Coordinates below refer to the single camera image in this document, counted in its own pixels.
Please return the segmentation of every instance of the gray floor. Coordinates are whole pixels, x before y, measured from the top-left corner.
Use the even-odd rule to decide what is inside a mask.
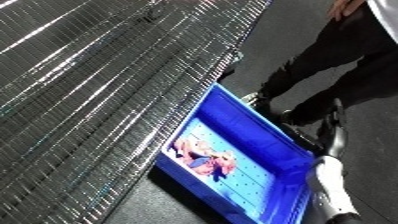
[[[289,57],[300,53],[327,22],[330,1],[278,0],[264,14],[242,48],[244,60],[223,84],[237,96],[255,91]],[[332,84],[353,65],[330,69],[297,85],[273,106],[289,109]],[[346,187],[365,223],[398,223],[398,98],[347,110],[350,133],[344,163]],[[305,130],[312,133],[316,124]],[[107,224],[224,223],[158,169],[143,178],[106,220]]]

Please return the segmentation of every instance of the person's leg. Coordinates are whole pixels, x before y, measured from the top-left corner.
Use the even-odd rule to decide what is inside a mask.
[[[368,5],[363,4],[351,16],[339,22],[330,21],[315,43],[274,72],[260,92],[272,99],[319,71],[389,50],[394,45]]]
[[[398,47],[388,54],[364,58],[358,67],[342,76],[333,86],[299,104],[289,114],[299,126],[322,119],[339,98],[344,108],[398,94]]]

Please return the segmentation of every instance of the blue plastic crate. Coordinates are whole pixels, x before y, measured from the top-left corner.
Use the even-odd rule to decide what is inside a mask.
[[[178,138],[230,150],[233,173],[202,176],[176,157]],[[214,84],[162,149],[157,166],[232,223],[298,224],[313,156],[233,94]]]

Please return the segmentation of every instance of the toy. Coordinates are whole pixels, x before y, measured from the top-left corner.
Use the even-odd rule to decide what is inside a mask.
[[[236,167],[231,151],[216,152],[205,141],[179,138],[174,142],[174,149],[182,153],[182,162],[199,175],[209,176],[218,168],[227,175]]]

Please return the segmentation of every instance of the metal mesh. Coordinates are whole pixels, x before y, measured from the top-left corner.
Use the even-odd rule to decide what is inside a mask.
[[[0,223],[98,223],[264,0],[0,1]]]

